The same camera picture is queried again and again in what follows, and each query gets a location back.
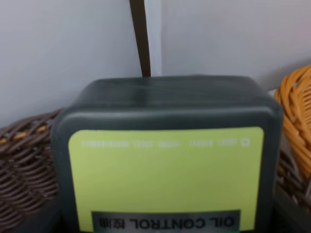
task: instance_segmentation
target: woven texture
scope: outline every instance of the woven texture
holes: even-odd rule
[[[303,179],[311,175],[311,65],[285,77],[275,98],[284,109],[284,133]]]
[[[276,183],[286,191],[295,204],[311,213],[311,179],[307,182],[300,175],[300,170],[290,154],[280,152]]]
[[[17,227],[57,194],[50,129],[59,112],[0,129],[0,233]]]

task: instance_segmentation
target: white wall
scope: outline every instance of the white wall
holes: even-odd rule
[[[246,75],[272,89],[311,63],[310,0],[146,1],[162,4],[160,20],[146,9],[148,26],[161,25],[148,31],[161,40],[150,44],[151,55],[161,50],[153,74]]]
[[[141,76],[129,0],[0,0],[0,127]]]

